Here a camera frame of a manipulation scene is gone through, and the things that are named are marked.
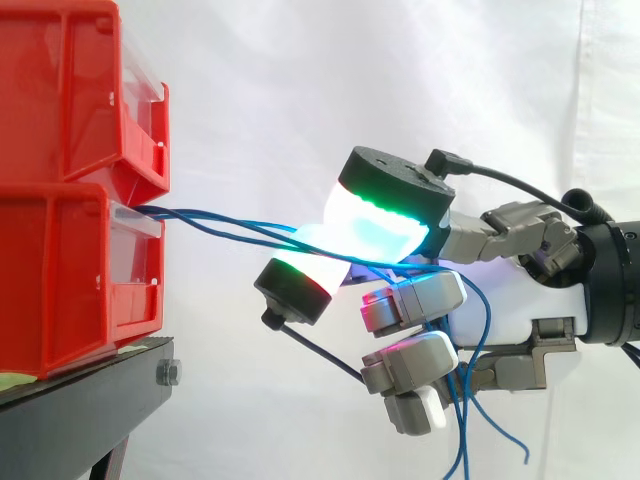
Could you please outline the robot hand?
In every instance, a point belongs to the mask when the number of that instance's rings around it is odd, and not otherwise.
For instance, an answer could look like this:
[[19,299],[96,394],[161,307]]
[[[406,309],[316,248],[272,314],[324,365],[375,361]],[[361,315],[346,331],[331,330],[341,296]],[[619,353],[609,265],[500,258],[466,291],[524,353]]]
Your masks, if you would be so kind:
[[567,280],[582,258],[577,230],[540,195],[478,218],[452,211],[446,175],[473,171],[441,150],[417,165],[355,147],[323,221],[292,236],[312,252],[274,255],[255,283],[263,322],[284,330],[314,324],[342,285],[360,281],[358,258],[396,269],[421,257],[361,306],[370,333],[397,336],[358,376],[402,434],[442,427],[449,404],[480,390],[545,388],[547,355],[574,351],[588,327],[584,290]]

